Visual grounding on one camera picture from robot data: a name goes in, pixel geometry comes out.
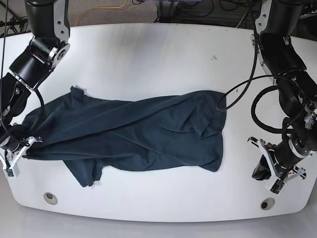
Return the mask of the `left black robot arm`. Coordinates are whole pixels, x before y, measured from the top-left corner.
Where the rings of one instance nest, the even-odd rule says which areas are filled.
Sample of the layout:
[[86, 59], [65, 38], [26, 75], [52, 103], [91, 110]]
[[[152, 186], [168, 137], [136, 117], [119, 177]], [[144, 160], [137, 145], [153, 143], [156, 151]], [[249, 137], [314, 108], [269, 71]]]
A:
[[[263, 0], [255, 20], [255, 49], [260, 51], [260, 62], [273, 85], [256, 96], [251, 116], [263, 130], [280, 134], [282, 141], [278, 145], [264, 145], [270, 158], [262, 156], [252, 177], [274, 177], [278, 185], [284, 184], [295, 165], [317, 150], [317, 84], [307, 73], [290, 37], [304, 5], [304, 0]], [[260, 98], [275, 90], [287, 115], [282, 128], [268, 126], [256, 116]]]

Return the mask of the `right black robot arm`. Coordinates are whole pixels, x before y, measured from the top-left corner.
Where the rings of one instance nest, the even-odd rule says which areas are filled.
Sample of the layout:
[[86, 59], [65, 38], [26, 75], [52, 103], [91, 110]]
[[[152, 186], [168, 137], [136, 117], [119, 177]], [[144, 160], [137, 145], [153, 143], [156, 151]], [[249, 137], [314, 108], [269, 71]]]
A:
[[[17, 161], [26, 155], [34, 143], [42, 141], [34, 136], [45, 112], [38, 87], [70, 48], [68, 1], [27, 0], [25, 6], [33, 38], [11, 64], [10, 71], [2, 74], [0, 79], [0, 147], [4, 150], [0, 161], [7, 177], [18, 176]], [[30, 128], [20, 124], [10, 125], [11, 120], [24, 111], [31, 92], [36, 93], [41, 105], [35, 123]]]

